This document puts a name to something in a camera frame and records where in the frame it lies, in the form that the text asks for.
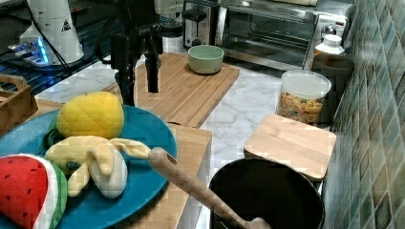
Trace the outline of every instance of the green bowl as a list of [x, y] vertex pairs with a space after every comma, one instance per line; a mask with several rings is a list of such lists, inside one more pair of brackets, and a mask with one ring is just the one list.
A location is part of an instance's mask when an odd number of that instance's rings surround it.
[[223, 67], [224, 51], [216, 46], [200, 45], [188, 50], [188, 64], [196, 73], [216, 73]]

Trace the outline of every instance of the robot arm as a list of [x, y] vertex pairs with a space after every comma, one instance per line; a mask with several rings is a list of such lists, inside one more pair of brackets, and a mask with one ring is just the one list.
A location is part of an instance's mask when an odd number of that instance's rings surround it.
[[109, 62], [116, 73], [124, 104], [135, 106], [134, 67], [144, 54], [148, 91], [159, 92], [159, 55], [163, 53], [160, 35], [160, 16], [175, 18], [182, 9], [182, 0], [115, 0], [117, 19], [124, 26], [124, 34], [112, 37]]
[[24, 52], [38, 51], [37, 55], [26, 58], [27, 61], [44, 67], [64, 64], [61, 59], [70, 64], [83, 57], [67, 0], [28, 0], [27, 3], [32, 25], [20, 36], [20, 42], [36, 44]]

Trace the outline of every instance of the red watermelon flesh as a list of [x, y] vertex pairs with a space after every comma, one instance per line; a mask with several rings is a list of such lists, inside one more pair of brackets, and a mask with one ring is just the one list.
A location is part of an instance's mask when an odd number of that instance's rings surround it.
[[27, 156], [0, 158], [0, 212], [24, 228], [38, 218], [48, 190], [44, 165]]

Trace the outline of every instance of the toy watermelon slice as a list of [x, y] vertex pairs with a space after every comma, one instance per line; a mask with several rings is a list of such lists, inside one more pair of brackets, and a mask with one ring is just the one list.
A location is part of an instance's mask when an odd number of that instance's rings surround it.
[[0, 157], [0, 213], [18, 225], [54, 228], [66, 200], [66, 178], [48, 160], [24, 154]]

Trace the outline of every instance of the blue plate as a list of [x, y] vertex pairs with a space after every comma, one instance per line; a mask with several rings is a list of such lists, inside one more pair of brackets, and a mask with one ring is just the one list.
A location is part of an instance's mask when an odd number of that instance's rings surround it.
[[[176, 140], [168, 126], [155, 115], [137, 107], [124, 106], [125, 124], [121, 138], [143, 142], [151, 149], [161, 147], [177, 157]], [[17, 153], [37, 155], [42, 137], [59, 111], [43, 114], [23, 123], [0, 137], [0, 156]], [[164, 187], [166, 179], [160, 176], [146, 160], [128, 157], [127, 185], [121, 196], [109, 199], [91, 182], [77, 198], [69, 198], [62, 220], [57, 228], [106, 228], [130, 217], [151, 201]], [[0, 215], [0, 228], [17, 228]]]

